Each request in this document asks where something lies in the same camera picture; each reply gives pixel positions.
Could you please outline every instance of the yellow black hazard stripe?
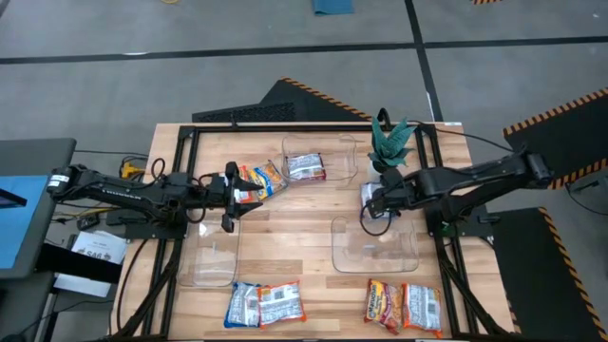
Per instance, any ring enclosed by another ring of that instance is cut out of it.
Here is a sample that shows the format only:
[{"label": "yellow black hazard stripe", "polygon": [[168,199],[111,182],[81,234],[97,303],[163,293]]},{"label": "yellow black hazard stripe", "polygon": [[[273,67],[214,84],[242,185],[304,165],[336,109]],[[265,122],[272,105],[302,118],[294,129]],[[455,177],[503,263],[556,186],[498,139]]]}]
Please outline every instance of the yellow black hazard stripe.
[{"label": "yellow black hazard stripe", "polygon": [[[549,110],[545,111],[544,113],[541,113],[541,114],[538,114],[531,118],[528,118],[520,123],[515,123],[513,125],[510,125],[509,127],[503,129],[503,135],[505,137],[507,137],[515,132],[518,132],[518,131],[526,129],[530,126],[533,126],[534,124],[539,124],[539,123],[545,122],[547,120],[550,120],[551,118],[562,115],[562,114],[566,113],[567,111],[569,111],[570,109],[574,109],[574,108],[578,107],[579,105],[588,104],[603,96],[608,96],[608,87],[605,87],[604,89],[600,89],[598,91],[594,91],[590,94],[587,94],[576,100],[573,100],[567,104],[558,105],[557,107],[555,107],[553,109],[549,109]],[[601,161],[595,161],[585,167],[582,167],[578,171],[574,171],[569,175],[565,175],[559,179],[553,180],[551,182],[551,184],[549,184],[548,188],[549,189],[561,189],[563,186],[565,186],[566,183],[574,182],[577,179],[579,179],[587,174],[599,171],[600,169],[606,167],[607,166],[606,163],[607,163],[607,160],[605,158]]]},{"label": "yellow black hazard stripe", "polygon": [[473,5],[485,5],[485,4],[492,4],[492,3],[497,3],[503,0],[471,0],[473,2]]},{"label": "yellow black hazard stripe", "polygon": [[511,308],[511,302],[507,300],[506,304],[509,306],[509,312],[511,313],[511,321],[513,321],[513,331],[515,333],[522,333],[520,324],[517,322],[517,317],[515,316],[515,313],[513,313],[513,309]]},{"label": "yellow black hazard stripe", "polygon": [[549,214],[547,213],[547,210],[545,208],[539,208],[539,211],[544,216],[544,221],[549,226],[549,230],[553,234],[553,239],[558,244],[558,250],[560,250],[561,256],[563,257],[563,262],[568,267],[568,271],[570,271],[570,276],[572,276],[574,283],[577,285],[577,288],[579,288],[580,297],[585,302],[585,304],[587,306],[587,311],[591,315],[591,319],[593,320],[594,324],[598,328],[599,337],[601,337],[601,339],[603,339],[604,341],[608,341],[608,334],[606,334],[606,331],[601,327],[601,322],[599,321],[598,312],[593,307],[593,304],[591,304],[591,299],[589,298],[587,291],[585,290],[584,286],[582,285],[582,280],[580,280],[580,276],[577,273],[577,270],[574,268],[572,259],[568,255],[568,251],[566,251],[566,247],[563,245],[563,242],[561,241],[560,234],[558,233],[558,230],[555,227],[553,220],[551,219],[551,217],[549,217]]},{"label": "yellow black hazard stripe", "polygon": [[313,89],[313,88],[311,88],[311,87],[309,87],[307,85],[304,85],[303,83],[300,83],[300,82],[298,82],[298,81],[296,81],[296,80],[294,80],[292,78],[281,77],[281,81],[287,82],[288,84],[291,84],[292,86],[300,87],[300,88],[302,88],[302,89],[310,92],[311,94],[313,94],[316,97],[319,97],[319,98],[321,98],[323,100],[326,100],[326,101],[328,101],[328,102],[330,102],[330,103],[332,103],[334,105],[337,105],[337,106],[341,107],[342,109],[346,109],[346,110],[350,111],[352,114],[358,115],[359,117],[361,117],[363,119],[371,121],[371,116],[368,115],[368,114],[366,114],[365,112],[363,112],[363,111],[361,111],[361,110],[359,110],[359,109],[357,109],[355,107],[352,107],[352,106],[350,106],[348,104],[345,104],[345,103],[343,103],[343,102],[341,102],[339,100],[336,100],[335,98],[333,98],[333,97],[331,97],[329,95],[326,95],[326,94],[324,94],[324,93],[322,93],[322,92],[320,92],[320,91],[318,91],[316,89]]}]

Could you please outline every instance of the wooden tabletop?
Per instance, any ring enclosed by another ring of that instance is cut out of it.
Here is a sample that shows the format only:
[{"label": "wooden tabletop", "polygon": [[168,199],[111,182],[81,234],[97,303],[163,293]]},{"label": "wooden tabletop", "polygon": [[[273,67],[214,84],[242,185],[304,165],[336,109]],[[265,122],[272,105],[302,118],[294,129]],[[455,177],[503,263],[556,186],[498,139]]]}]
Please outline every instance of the wooden tabletop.
[{"label": "wooden tabletop", "polygon": [[[225,124],[201,123],[198,125]],[[463,132],[463,128],[459,125],[437,123],[437,126],[444,130]],[[180,125],[176,123],[157,125],[150,149],[147,181],[151,181],[149,167],[153,160],[164,158],[167,165],[173,163],[179,127]],[[280,156],[281,142],[288,134],[290,133],[203,133],[199,141],[195,176],[222,171],[225,163],[230,161],[235,161],[239,165],[257,166],[269,159],[274,160]],[[303,306],[308,321],[304,323],[279,322],[264,331],[224,329],[223,318],[231,297],[231,287],[211,289],[193,287],[191,273],[189,274],[185,268],[181,268],[179,284],[175,293],[170,339],[394,338],[394,335],[388,333],[385,328],[374,323],[363,322],[366,286],[370,277],[387,281],[395,286],[407,282],[431,286],[443,292],[434,242],[427,234],[422,210],[403,212],[402,217],[399,218],[399,222],[402,222],[403,226],[411,227],[417,237],[419,262],[415,271],[392,274],[347,274],[335,270],[332,221],[336,217],[351,218],[353,215],[356,217],[361,208],[358,189],[359,185],[368,179],[369,159],[367,154],[371,152],[371,133],[307,132],[295,134],[311,139],[337,137],[340,134],[350,135],[356,141],[357,174],[350,184],[342,188],[331,185],[330,182],[324,186],[290,186],[284,193],[265,200],[262,207],[242,218],[239,227],[240,247],[237,249],[236,278],[238,281],[269,285],[300,280]],[[438,138],[445,166],[471,165],[464,137],[439,132]],[[409,140],[407,147],[413,148],[414,151],[410,152],[406,158],[408,167],[402,169],[403,174],[420,168],[413,137]],[[186,152],[181,163],[182,170],[187,164],[189,145],[186,144],[184,148]],[[124,265],[131,262],[135,250],[141,243],[139,240],[132,241]],[[461,243],[472,292],[499,325],[508,331],[513,331],[494,252],[476,237],[462,237]],[[156,240],[148,241],[127,280],[121,312],[123,324],[135,312],[148,291],[156,247]],[[171,248],[172,245],[169,244],[166,257],[169,256]],[[188,246],[182,251],[183,256],[191,255],[187,249]],[[126,267],[123,267],[121,283],[124,280],[125,272]],[[453,290],[461,330],[464,330],[466,320],[463,301],[458,291],[455,288]],[[163,303],[164,292],[157,301],[153,332],[159,331]],[[445,308],[445,301],[443,301],[442,327],[444,335],[449,336]],[[112,316],[112,331],[116,331],[116,303]],[[415,329],[404,329],[399,337],[431,338],[433,335]]]}]

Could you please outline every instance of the concrete floor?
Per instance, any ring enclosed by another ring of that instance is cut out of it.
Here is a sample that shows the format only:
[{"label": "concrete floor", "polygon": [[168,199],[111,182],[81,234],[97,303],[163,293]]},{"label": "concrete floor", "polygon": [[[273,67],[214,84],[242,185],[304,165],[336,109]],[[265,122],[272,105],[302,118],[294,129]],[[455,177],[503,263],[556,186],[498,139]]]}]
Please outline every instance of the concrete floor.
[{"label": "concrete floor", "polygon": [[[414,0],[426,42],[608,35],[605,0]],[[310,0],[12,0],[0,18],[0,59],[216,48],[413,42],[401,0],[354,1],[355,14],[313,16]],[[608,43],[427,50],[445,121],[503,143],[501,129],[606,86]],[[369,113],[431,119],[413,49],[238,57],[0,65],[0,139],[73,137],[79,148],[146,152],[156,123],[258,102],[290,76]],[[473,160],[503,153],[469,141]],[[121,157],[77,154],[115,173]],[[605,193],[581,201],[608,211]],[[563,191],[516,192],[492,211],[544,205],[602,321],[608,322],[608,219]],[[51,226],[61,240],[73,227]],[[63,313],[53,341],[102,336],[107,312]]]}]

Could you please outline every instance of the clear plastic container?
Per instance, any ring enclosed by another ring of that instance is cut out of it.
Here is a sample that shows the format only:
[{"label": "clear plastic container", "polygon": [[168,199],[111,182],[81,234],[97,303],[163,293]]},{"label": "clear plastic container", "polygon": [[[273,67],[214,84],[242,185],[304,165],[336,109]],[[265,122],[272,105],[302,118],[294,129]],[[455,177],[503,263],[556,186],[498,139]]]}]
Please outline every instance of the clear plastic container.
[{"label": "clear plastic container", "polygon": [[[351,135],[290,134],[281,144],[280,172],[290,185],[348,186],[357,175],[356,141]],[[318,153],[321,156],[326,178],[324,180],[298,180],[290,177],[288,159]]]},{"label": "clear plastic container", "polygon": [[[226,233],[221,228],[221,214],[207,211],[203,222],[188,226],[178,275],[180,285],[223,287],[235,280],[240,221],[235,220],[234,233]],[[189,215],[195,218],[200,210]]]},{"label": "clear plastic container", "polygon": [[[411,272],[418,268],[416,233],[410,220],[394,217],[385,234],[373,237],[363,230],[358,216],[357,213],[332,221],[332,261],[337,271],[370,274]],[[387,218],[363,219],[366,229],[373,234],[383,232],[388,223]]]}]

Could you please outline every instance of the blue object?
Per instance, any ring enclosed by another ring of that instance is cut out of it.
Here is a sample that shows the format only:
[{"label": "blue object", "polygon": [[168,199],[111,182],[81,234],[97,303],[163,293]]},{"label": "blue object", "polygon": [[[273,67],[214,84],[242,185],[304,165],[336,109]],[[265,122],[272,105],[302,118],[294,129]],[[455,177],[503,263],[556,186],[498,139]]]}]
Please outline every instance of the blue object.
[{"label": "blue object", "polygon": [[352,0],[313,0],[314,15],[352,14]]},{"label": "blue object", "polygon": [[[232,296],[235,295],[235,291],[237,290],[238,286],[254,286],[254,287],[261,287],[260,284],[250,284],[250,283],[246,283],[246,282],[236,282],[234,284],[232,284]],[[249,326],[246,324],[239,324],[239,323],[231,323],[228,321],[228,316],[230,315],[230,309],[232,308],[232,297],[230,297],[230,302],[228,302],[228,310],[226,310],[226,316],[224,317],[224,328],[259,328],[259,322],[257,322],[256,326]]]},{"label": "blue object", "polygon": [[24,207],[0,209],[0,269],[13,267],[47,179],[48,176],[0,177],[0,188],[28,200]]}]

